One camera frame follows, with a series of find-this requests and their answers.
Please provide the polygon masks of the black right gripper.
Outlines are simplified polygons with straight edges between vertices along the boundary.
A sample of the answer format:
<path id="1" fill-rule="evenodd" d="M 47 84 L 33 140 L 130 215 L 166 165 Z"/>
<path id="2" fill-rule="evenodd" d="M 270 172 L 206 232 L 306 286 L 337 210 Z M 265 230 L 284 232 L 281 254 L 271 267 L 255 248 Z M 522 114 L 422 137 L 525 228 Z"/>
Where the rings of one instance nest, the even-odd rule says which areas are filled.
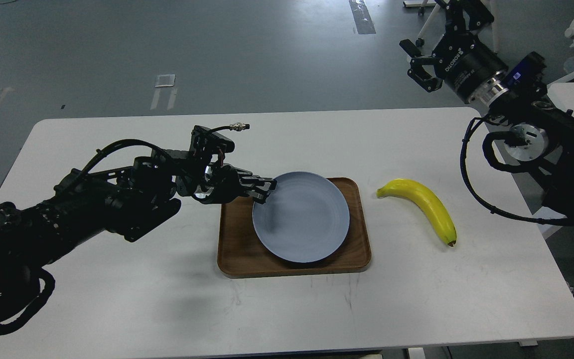
<path id="1" fill-rule="evenodd" d="M 410 57 L 407 75 L 427 92 L 439 90 L 444 82 L 469 104 L 481 85 L 508 70 L 476 36 L 496 18 L 480 0 L 437 0 L 436 5 L 445 13 L 445 25 L 432 55 L 423 56 L 410 39 L 400 41 L 400 47 Z M 425 66 L 434 66 L 437 77 L 428 73 Z"/>

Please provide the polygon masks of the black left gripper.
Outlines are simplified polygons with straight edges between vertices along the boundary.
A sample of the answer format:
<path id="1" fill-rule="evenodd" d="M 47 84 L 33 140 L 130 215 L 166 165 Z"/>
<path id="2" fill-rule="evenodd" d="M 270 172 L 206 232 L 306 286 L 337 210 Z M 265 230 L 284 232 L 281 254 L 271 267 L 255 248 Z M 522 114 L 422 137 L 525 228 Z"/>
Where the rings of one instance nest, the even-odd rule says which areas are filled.
<path id="1" fill-rule="evenodd" d="M 191 197 L 202 204 L 226 204 L 238 197 L 265 204 L 270 191 L 277 187 L 274 178 L 260 177 L 230 164 L 199 166 L 193 172 L 193 180 L 196 186 Z"/>

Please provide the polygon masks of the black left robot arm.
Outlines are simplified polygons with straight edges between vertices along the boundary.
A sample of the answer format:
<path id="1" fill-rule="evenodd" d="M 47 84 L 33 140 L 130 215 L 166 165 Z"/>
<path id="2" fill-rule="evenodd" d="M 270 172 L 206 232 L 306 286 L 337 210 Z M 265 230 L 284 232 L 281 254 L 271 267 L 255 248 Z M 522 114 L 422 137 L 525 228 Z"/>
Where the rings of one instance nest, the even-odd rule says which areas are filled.
<path id="1" fill-rule="evenodd" d="M 118 140 L 71 170 L 53 197 L 26 209 L 0 203 L 0 336 L 21 329 L 48 302 L 55 279 L 45 266 L 101 232 L 135 242 L 173 218 L 182 197 L 265 203 L 276 180 L 225 163 L 235 145 L 224 129 L 196 125 L 187 151 Z"/>

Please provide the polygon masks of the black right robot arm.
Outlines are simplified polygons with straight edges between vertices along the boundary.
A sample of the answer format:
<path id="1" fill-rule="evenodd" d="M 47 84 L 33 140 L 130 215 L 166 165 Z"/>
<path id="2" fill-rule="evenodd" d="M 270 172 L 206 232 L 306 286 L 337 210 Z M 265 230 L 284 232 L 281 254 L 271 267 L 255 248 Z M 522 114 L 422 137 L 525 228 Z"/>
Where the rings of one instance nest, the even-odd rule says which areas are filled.
<path id="1" fill-rule="evenodd" d="M 462 141 L 460 170 L 465 186 L 492 213 L 524 222 L 574 226 L 574 116 L 547 98 L 542 82 L 544 58 L 533 51 L 513 69 L 478 37 L 494 16 L 480 0 L 438 0 L 445 30 L 429 55 L 422 39 L 403 39 L 410 57 L 408 76 L 425 91 L 446 84 L 466 104 L 480 101 L 487 114 L 474 118 Z M 465 166 L 469 140 L 481 123 L 506 126 L 490 132 L 482 143 L 484 157 L 495 170 L 529 174 L 544 191 L 542 205 L 561 214 L 559 219 L 530 218 L 501 210 L 472 188 Z"/>

